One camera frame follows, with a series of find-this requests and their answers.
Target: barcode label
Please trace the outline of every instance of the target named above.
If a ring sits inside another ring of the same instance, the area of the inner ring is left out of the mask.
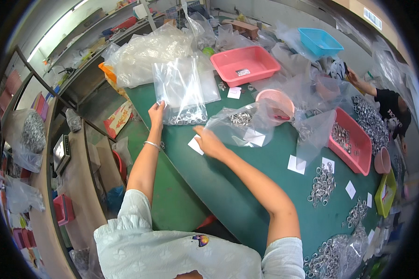
[[[369,19],[377,28],[382,30],[382,21],[376,17],[371,11],[369,11],[367,8],[364,8],[363,16]]]

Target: woman's left arm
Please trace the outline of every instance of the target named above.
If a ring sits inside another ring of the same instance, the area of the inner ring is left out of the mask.
[[[147,141],[155,143],[157,146],[160,146],[161,142],[163,109],[164,101],[162,101],[160,105],[155,103],[149,109],[151,131],[149,132]],[[136,189],[141,191],[146,195],[151,205],[152,195],[154,193],[154,180],[155,171],[157,170],[158,153],[158,148],[152,144],[146,143],[135,160],[127,182],[127,190]]]

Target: floor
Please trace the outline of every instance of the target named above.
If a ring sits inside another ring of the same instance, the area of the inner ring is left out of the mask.
[[[105,130],[103,120],[107,119],[124,102],[126,99],[118,95],[107,82],[104,82],[80,105],[79,112],[93,124]],[[117,140],[128,137],[128,149],[133,161],[140,153],[142,144],[149,133],[138,114],[134,113],[134,115],[134,119],[129,120],[117,136]],[[86,127],[86,136],[87,140],[93,144],[99,142],[103,137],[90,127]],[[132,166],[129,166],[127,173],[130,173],[131,169]],[[168,157],[161,152],[152,202],[154,230],[192,231],[210,214],[210,211],[183,180]]]

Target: label sticker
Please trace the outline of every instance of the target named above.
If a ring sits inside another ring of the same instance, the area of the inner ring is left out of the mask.
[[[236,73],[238,74],[238,76],[243,76],[243,75],[249,75],[250,71],[247,68],[245,68],[245,69],[237,70]]]

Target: green workbench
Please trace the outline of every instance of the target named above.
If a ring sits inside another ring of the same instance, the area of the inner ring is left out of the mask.
[[[239,100],[227,98],[228,88],[220,91],[221,101],[206,105],[208,118],[217,114],[223,107],[238,109],[254,99],[247,90],[247,84],[241,86],[245,93]],[[145,84],[133,89],[125,89],[135,108],[150,128],[151,120],[147,110],[155,103],[154,84]],[[240,179],[219,161],[201,156],[188,146],[195,132],[189,126],[164,126],[162,141],[165,153],[192,190],[212,211],[224,226],[244,245],[251,247],[262,256],[265,252],[269,216],[256,198],[250,193]],[[320,155],[306,167],[304,175],[287,169],[289,156],[296,155],[297,132],[289,123],[276,127],[270,143],[260,148],[227,146],[249,164],[261,170],[273,179],[289,195],[295,204],[301,227],[303,255],[312,255],[328,238],[339,233],[351,234],[353,228],[342,228],[349,211],[357,203],[357,197],[366,200],[367,193],[373,196],[381,180],[381,175],[371,170],[368,176],[354,174],[329,148],[323,148]],[[335,181],[337,187],[331,193],[326,206],[318,205],[316,209],[307,201],[312,189],[315,169],[322,157],[335,161]],[[357,190],[351,200],[345,187],[349,180]],[[376,205],[368,209],[363,221],[369,233],[378,223]]]

